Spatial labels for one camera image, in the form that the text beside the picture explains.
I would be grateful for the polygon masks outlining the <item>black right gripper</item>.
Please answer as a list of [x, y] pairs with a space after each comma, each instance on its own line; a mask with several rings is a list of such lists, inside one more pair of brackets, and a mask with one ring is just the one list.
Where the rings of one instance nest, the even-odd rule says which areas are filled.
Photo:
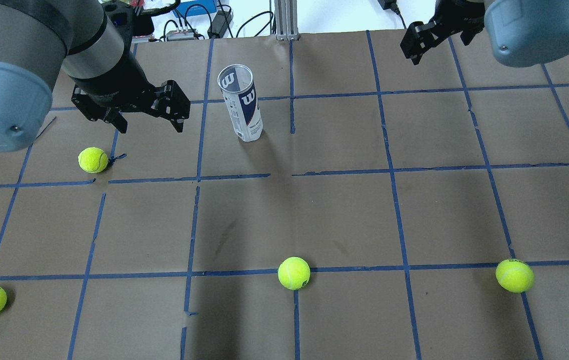
[[428, 50], [452, 35], [459, 34], [463, 45], [469, 45], [483, 31], [484, 16], [483, 0], [438, 0], [428, 22], [408, 25], [399, 47], [404, 57], [417, 66]]

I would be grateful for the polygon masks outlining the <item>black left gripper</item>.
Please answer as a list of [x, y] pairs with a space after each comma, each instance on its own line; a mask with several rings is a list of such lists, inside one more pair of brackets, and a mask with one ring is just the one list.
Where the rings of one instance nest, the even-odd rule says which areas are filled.
[[125, 89], [106, 95], [93, 95], [76, 85], [71, 101], [90, 121], [104, 120], [122, 134], [127, 133], [128, 122], [122, 113], [144, 113], [170, 121], [177, 133], [184, 130], [184, 120], [191, 114], [191, 101], [175, 80], [166, 80], [160, 86], [146, 82], [141, 87]]

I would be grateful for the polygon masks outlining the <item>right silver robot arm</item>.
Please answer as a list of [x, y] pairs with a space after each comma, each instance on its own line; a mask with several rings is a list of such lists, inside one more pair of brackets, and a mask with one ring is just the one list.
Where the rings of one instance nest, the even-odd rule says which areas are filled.
[[431, 91], [460, 87], [449, 39], [472, 59], [531, 68], [569, 55], [569, 0], [440, 0], [434, 18], [408, 30], [214, 39], [209, 89], [218, 75], [248, 67], [260, 97]]

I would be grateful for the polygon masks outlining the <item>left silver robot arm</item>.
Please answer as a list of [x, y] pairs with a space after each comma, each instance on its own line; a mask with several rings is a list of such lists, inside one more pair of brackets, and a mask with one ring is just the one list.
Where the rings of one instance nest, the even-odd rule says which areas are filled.
[[72, 103], [89, 121], [126, 133], [123, 114], [145, 113], [182, 132], [190, 100], [174, 80], [151, 84], [131, 53], [138, 18], [179, 4], [145, 10], [119, 0], [0, 0], [0, 152], [37, 139], [60, 72], [74, 81]]

